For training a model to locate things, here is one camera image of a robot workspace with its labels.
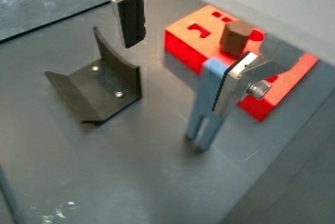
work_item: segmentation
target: screw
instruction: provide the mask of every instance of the screw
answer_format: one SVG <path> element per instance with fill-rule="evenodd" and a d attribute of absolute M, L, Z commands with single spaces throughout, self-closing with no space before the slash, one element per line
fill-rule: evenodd
<path fill-rule="evenodd" d="M 116 98 L 122 98 L 122 97 L 123 97 L 123 93 L 122 93 L 122 92 L 116 92 L 116 93 L 115 93 L 115 97 L 116 97 Z"/>

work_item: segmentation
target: silver metal bar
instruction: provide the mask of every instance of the silver metal bar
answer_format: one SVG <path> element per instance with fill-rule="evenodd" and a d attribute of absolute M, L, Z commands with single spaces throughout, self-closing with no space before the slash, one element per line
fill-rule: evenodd
<path fill-rule="evenodd" d="M 213 105 L 213 111 L 220 117 L 229 114 L 232 107 L 246 94 L 258 99 L 264 96 L 270 85 L 262 79 L 289 70 L 304 53 L 270 34 L 265 35 L 260 52 L 260 56 L 248 53 L 222 77 L 222 86 Z"/>

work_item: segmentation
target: red plastic part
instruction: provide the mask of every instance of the red plastic part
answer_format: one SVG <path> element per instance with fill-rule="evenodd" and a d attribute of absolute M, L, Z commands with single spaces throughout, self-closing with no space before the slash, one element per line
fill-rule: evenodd
<path fill-rule="evenodd" d="M 224 11 L 205 6 L 165 28 L 166 51 L 197 74 L 201 74 L 202 63 L 210 57 L 218 57 L 226 65 L 236 61 L 228 53 L 221 52 L 218 45 L 225 22 L 236 20 L 237 18 Z M 264 31 L 254 28 L 242 54 L 246 51 L 260 54 L 262 38 Z M 258 121 L 266 118 L 316 63 L 317 58 L 304 54 L 288 72 L 268 79 L 272 87 L 265 97 L 258 101 L 254 97 L 246 96 L 238 103 Z"/>

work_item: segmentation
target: dark metal bracket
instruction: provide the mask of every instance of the dark metal bracket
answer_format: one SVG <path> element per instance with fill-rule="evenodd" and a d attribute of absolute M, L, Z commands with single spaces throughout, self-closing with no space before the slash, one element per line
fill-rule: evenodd
<path fill-rule="evenodd" d="M 92 29 L 100 59 L 69 75 L 45 72 L 82 123 L 100 123 L 140 98 L 139 67 L 112 50 Z"/>

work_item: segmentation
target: brown wooden block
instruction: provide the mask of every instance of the brown wooden block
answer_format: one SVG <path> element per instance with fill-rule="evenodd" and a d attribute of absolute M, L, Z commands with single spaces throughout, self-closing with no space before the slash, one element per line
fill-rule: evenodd
<path fill-rule="evenodd" d="M 222 37 L 221 49 L 232 57 L 238 58 L 245 49 L 253 26 L 242 21 L 226 22 Z"/>

